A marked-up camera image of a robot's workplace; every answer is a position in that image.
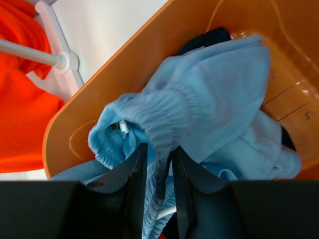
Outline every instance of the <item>orange towel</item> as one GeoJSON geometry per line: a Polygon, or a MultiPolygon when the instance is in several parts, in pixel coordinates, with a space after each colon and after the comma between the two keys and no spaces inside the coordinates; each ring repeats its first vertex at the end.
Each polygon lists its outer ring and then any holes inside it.
{"type": "MultiPolygon", "coordinates": [[[[23,0],[0,0],[0,38],[50,52],[34,16],[34,6],[23,0]]],[[[34,71],[44,79],[50,69],[0,52],[0,173],[43,168],[44,131],[64,103],[35,86],[26,74],[34,71]]]]}

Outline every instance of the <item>white metal rod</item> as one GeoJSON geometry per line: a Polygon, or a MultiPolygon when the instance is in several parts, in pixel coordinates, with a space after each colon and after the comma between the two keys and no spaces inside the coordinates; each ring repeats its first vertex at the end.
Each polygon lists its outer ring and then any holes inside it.
{"type": "Polygon", "coordinates": [[[65,66],[65,57],[62,55],[53,55],[39,51],[27,46],[19,45],[10,41],[0,39],[0,51],[19,56],[31,61],[44,63],[62,69],[65,66]]]}

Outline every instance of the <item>clothing pile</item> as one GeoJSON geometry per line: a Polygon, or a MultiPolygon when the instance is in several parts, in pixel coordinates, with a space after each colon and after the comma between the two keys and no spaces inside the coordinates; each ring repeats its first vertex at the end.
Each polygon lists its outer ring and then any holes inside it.
{"type": "Polygon", "coordinates": [[[259,35],[231,40],[218,28],[166,58],[139,93],[106,105],[89,133],[96,160],[53,180],[89,183],[148,143],[143,238],[158,238],[175,205],[169,153],[179,145],[214,175],[230,180],[294,178],[301,169],[286,131],[260,110],[271,57],[259,35]]]}

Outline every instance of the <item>white plastic clip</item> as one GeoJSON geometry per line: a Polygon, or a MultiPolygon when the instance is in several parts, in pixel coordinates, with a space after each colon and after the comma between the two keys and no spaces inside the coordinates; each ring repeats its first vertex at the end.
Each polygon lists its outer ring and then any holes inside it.
{"type": "Polygon", "coordinates": [[[125,120],[121,120],[121,121],[119,122],[119,125],[120,125],[120,130],[121,130],[123,133],[128,134],[128,132],[129,132],[129,126],[128,126],[128,124],[126,123],[126,121],[125,121],[125,120]]]}

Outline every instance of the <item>orange laundry basket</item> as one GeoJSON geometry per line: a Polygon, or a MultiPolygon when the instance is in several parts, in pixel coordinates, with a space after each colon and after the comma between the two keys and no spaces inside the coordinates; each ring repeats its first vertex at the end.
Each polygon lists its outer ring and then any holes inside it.
{"type": "Polygon", "coordinates": [[[260,33],[272,53],[262,110],[290,133],[301,179],[319,179],[319,1],[169,0],[50,122],[43,143],[48,177],[94,158],[89,130],[104,106],[138,92],[192,38],[224,26],[234,38],[260,33]]]}

